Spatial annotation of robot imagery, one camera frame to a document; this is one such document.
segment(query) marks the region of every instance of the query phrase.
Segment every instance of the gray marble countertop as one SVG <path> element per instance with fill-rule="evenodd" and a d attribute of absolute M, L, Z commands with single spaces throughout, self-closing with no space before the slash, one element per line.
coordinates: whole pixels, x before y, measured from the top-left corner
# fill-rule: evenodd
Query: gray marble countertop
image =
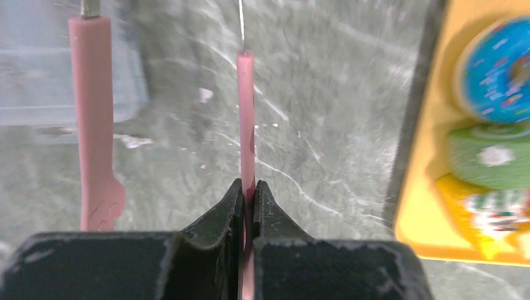
<path fill-rule="evenodd" d="M 312 236 L 393 238 L 441 2 L 245 0 L 257 177 Z M 151 102 L 115 131 L 153 143 L 115 143 L 128 201 L 117 228 L 180 229 L 239 176 L 237 1 L 136 4 Z M 31 131 L 0 127 L 0 266 L 28 235 L 79 226 L 76 145 L 31 143 Z M 436 299 L 530 299 L 530 269 L 423 264 Z"/>

